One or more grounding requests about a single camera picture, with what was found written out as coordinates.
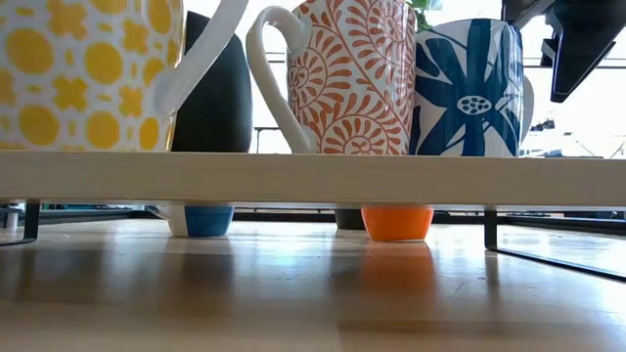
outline yellow dot pattern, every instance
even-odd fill
[[[154,86],[182,57],[182,1],[0,0],[0,150],[166,151]]]
[[[20,130],[36,146],[49,146],[59,135],[59,120],[46,107],[27,105],[20,111]]]
[[[11,64],[29,74],[47,72],[55,60],[52,45],[46,37],[30,28],[17,29],[9,34],[6,53]]]
[[[96,111],[87,119],[87,141],[101,149],[112,149],[119,141],[119,123],[109,111]]]

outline metal stand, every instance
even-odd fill
[[[516,250],[502,249],[498,247],[498,213],[495,210],[485,211],[485,247],[493,252],[508,254],[514,257],[532,260],[542,264],[553,265],[559,268],[573,270],[579,273],[595,275],[605,279],[616,280],[626,283],[626,277],[615,272],[593,268],[590,266],[566,262],[558,259],[547,258],[540,255],[524,253]]]
[[[39,232],[39,209],[41,202],[29,201],[26,203],[26,218],[23,227],[23,238],[12,242],[0,242],[0,246],[25,244],[37,241]]]

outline orange cup bottom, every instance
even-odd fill
[[[434,210],[430,207],[364,207],[365,228],[374,241],[423,241]]]

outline black object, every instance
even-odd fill
[[[26,219],[23,228],[23,238],[17,241],[0,242],[0,246],[25,244],[37,241],[39,231],[39,209],[41,203],[37,201],[29,201],[26,203]]]
[[[361,209],[336,209],[335,220],[340,230],[365,230]]]
[[[503,20],[514,22],[541,0],[502,0]],[[554,69],[551,100],[563,103],[615,45],[626,24],[626,0],[556,0],[544,13],[554,29],[541,66]]]
[[[209,18],[187,13],[185,53]],[[233,35],[178,110],[173,152],[247,153],[252,138],[252,88],[244,46]]]
[[[605,279],[616,280],[622,283],[626,283],[626,277],[623,277],[615,272],[609,270],[602,270],[598,268],[593,268],[590,266],[576,264],[571,262],[566,262],[554,258],[547,258],[541,255],[534,255],[530,253],[524,253],[517,250],[510,249],[502,249],[498,246],[498,213],[495,210],[487,210],[485,211],[485,219],[484,219],[484,227],[485,227],[485,248],[490,251],[508,254],[514,257],[528,259],[532,261],[536,261],[542,264],[553,265],[556,267],[560,267],[563,269],[569,269],[580,273],[595,275]]]

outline wooden floor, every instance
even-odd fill
[[[615,238],[503,230],[516,249],[623,268]],[[330,224],[41,232],[0,248],[1,351],[626,351],[625,285],[485,252],[477,226],[402,244]]]

